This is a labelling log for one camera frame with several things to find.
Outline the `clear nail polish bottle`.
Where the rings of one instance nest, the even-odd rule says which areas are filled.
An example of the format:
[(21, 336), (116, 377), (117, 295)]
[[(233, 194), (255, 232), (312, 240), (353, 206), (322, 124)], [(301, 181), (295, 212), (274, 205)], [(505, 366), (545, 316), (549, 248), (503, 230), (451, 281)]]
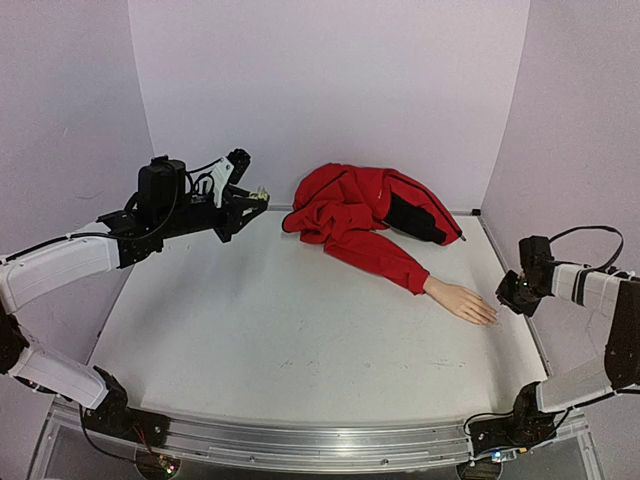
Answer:
[(251, 199), (254, 200), (259, 200), (259, 201), (264, 201), (264, 202), (269, 202), (270, 201), (270, 194), (264, 190), (264, 189), (260, 189), (257, 192), (252, 192), (249, 197)]

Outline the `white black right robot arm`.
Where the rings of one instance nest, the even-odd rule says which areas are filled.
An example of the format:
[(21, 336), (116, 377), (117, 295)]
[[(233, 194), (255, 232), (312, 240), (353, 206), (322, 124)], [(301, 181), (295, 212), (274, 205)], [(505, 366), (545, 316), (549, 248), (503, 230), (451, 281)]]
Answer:
[(558, 415), (620, 395), (639, 393), (639, 277), (610, 267), (597, 270), (551, 263), (542, 275), (508, 271), (496, 290), (499, 302), (530, 317), (550, 297), (590, 312), (584, 325), (593, 358), (570, 371), (520, 390), (507, 431), (514, 442), (551, 438)]

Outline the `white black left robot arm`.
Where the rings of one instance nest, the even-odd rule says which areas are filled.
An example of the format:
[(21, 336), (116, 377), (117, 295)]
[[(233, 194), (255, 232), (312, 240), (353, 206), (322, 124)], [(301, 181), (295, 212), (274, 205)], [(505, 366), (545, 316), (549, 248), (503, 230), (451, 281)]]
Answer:
[(96, 409), (98, 423), (116, 437), (128, 435), (135, 426), (133, 411), (113, 398), (117, 380), (46, 344), (39, 337), (41, 329), (21, 321), (20, 315), (32, 305), (61, 299), (73, 286), (100, 274), (141, 263), (161, 252), (168, 239), (212, 230), (228, 242), (269, 203), (266, 191), (235, 186), (207, 193), (169, 187), (166, 192), (165, 201), (136, 192), (121, 210), (1, 259), (2, 374)]

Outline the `mannequin hand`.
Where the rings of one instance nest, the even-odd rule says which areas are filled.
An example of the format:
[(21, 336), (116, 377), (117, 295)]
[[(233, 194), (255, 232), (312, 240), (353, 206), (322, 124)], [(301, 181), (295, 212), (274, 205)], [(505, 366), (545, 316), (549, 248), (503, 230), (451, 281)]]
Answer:
[(496, 310), (478, 294), (455, 284), (430, 276), (424, 284), (424, 292), (442, 308), (468, 323), (492, 326), (496, 323)]

